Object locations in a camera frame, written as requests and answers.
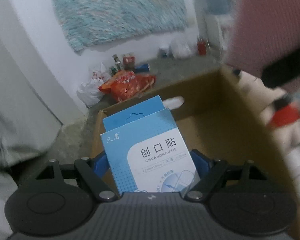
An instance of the blue and white box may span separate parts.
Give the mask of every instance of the blue and white box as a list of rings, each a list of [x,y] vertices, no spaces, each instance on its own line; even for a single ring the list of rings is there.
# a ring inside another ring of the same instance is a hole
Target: blue and white box
[[[169,109],[107,131],[101,139],[120,194],[186,192],[199,181]]]
[[[160,96],[156,96],[117,112],[116,114],[108,116],[104,118],[102,122],[106,131],[108,132],[127,123],[140,119],[141,117],[163,110],[164,108],[165,107]]]

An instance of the black strap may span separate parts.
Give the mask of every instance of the black strap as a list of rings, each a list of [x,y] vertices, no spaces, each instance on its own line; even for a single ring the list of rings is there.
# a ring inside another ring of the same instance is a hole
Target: black strap
[[[300,76],[300,48],[265,67],[261,80],[266,87],[276,88]]]

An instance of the round pad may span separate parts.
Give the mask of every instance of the round pad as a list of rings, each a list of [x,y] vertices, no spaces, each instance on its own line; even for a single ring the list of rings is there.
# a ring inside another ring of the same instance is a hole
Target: round pad
[[[209,209],[219,223],[249,236],[282,232],[296,215],[296,204],[287,193],[247,193],[237,185],[213,194]]]
[[[5,214],[14,231],[53,236],[80,226],[92,209],[93,200],[88,193],[62,183],[16,191],[5,205]]]

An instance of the pink object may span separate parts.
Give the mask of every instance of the pink object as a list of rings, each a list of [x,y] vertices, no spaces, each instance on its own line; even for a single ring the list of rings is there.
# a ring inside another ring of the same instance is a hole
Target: pink object
[[[265,66],[299,47],[300,0],[238,0],[224,63],[260,78]],[[300,89],[300,77],[282,88]]]

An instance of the red bottle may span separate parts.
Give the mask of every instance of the red bottle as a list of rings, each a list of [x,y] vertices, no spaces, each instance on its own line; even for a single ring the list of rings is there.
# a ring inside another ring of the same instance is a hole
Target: red bottle
[[[207,55],[207,40],[206,39],[198,37],[197,46],[198,46],[199,56]]]

